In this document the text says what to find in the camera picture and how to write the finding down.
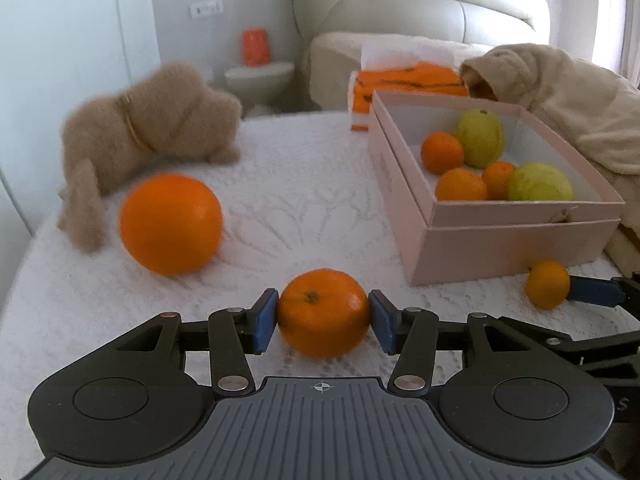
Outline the mandarin with green stem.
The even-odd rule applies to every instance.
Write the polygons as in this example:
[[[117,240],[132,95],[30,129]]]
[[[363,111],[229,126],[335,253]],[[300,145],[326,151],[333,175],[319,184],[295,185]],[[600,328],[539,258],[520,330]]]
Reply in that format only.
[[[289,282],[278,301],[277,321],[285,342],[314,359],[333,359],[354,350],[367,335],[367,294],[350,275],[312,270]]]

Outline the small round kumquat orange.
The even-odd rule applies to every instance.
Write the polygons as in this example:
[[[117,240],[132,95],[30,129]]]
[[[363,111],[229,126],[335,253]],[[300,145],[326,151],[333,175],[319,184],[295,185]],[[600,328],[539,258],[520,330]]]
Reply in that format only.
[[[540,310],[553,310],[570,292],[570,274],[554,260],[540,260],[529,270],[525,293],[529,302]]]

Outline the brown plush dog toy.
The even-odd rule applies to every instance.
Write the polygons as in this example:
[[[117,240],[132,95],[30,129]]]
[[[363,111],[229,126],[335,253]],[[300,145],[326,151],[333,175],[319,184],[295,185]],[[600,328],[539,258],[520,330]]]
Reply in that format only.
[[[86,254],[105,236],[102,198],[161,159],[233,164],[242,104],[186,62],[160,66],[121,92],[70,113],[62,128],[58,228]]]

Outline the orange tissue box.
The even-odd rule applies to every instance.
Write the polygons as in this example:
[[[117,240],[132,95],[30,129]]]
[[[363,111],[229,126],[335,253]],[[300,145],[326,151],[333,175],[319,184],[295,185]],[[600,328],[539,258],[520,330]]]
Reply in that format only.
[[[454,54],[444,47],[365,44],[360,55],[360,70],[350,75],[347,91],[352,131],[369,129],[373,95],[380,91],[469,95],[454,70]]]

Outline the large orange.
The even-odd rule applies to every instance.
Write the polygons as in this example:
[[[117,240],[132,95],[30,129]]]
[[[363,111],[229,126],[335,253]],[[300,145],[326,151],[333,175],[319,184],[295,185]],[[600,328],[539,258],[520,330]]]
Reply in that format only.
[[[163,276],[201,270],[219,248],[224,217],[203,182],[160,174],[137,184],[122,203],[119,236],[128,254]]]

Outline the beige upholstered bed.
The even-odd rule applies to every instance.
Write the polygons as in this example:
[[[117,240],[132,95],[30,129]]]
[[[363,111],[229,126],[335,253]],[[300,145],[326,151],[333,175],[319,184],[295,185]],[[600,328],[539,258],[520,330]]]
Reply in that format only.
[[[455,54],[500,44],[548,44],[547,0],[292,0],[303,39],[302,71],[311,103],[346,110],[361,46],[440,44]]]

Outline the white round side table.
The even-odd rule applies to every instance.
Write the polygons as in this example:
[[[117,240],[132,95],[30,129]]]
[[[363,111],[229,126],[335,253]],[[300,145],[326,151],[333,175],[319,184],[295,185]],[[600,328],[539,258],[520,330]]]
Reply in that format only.
[[[294,75],[292,62],[271,62],[230,68],[224,78],[230,91],[248,104],[245,116],[253,118],[274,114],[272,102],[285,92]]]

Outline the mandarin with long stem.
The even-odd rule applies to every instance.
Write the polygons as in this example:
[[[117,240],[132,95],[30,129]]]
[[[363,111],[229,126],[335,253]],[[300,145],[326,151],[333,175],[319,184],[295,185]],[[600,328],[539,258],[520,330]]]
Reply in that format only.
[[[507,200],[509,198],[509,179],[516,167],[510,162],[492,162],[482,173],[490,200]]]

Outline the green pear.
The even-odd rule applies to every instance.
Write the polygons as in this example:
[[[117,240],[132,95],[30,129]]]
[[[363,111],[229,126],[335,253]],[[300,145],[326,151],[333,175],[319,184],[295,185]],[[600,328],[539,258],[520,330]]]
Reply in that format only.
[[[528,162],[510,175],[509,200],[571,202],[574,198],[574,188],[565,174],[543,162]]]
[[[457,120],[454,136],[462,144],[465,163],[477,169],[496,162],[506,145],[502,121],[486,108],[465,110]]]

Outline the beige fleece blanket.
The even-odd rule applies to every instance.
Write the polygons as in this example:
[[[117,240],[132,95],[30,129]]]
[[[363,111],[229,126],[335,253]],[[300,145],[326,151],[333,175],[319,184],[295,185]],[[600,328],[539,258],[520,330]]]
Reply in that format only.
[[[606,252],[626,276],[639,270],[639,90],[626,78],[541,44],[510,44],[469,58],[460,77],[474,98],[515,104],[590,161],[625,202]]]

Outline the white wall socket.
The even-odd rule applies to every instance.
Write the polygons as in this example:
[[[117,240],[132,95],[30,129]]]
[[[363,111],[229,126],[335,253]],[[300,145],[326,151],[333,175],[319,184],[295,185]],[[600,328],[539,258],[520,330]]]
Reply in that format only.
[[[201,18],[211,18],[212,16],[224,13],[224,3],[222,0],[204,0],[191,3],[189,6],[190,18],[200,20]]]

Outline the white lace tablecloth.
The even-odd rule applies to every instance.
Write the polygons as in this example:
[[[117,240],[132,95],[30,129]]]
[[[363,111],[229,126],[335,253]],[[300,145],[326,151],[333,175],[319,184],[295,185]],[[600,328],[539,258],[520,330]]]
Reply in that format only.
[[[105,201],[107,239],[93,255],[72,247],[55,217],[41,223],[1,318],[1,474],[19,479],[42,459],[26,408],[43,379],[154,315],[205,320],[247,308],[267,288],[331,268],[398,307],[421,307],[445,321],[487,312],[546,326],[576,339],[631,332],[618,309],[563,304],[541,312],[521,276],[411,287],[404,277],[368,139],[341,113],[256,119],[242,125],[241,160],[190,165],[224,210],[224,239],[201,272],[163,278],[139,266],[118,235],[122,194]]]

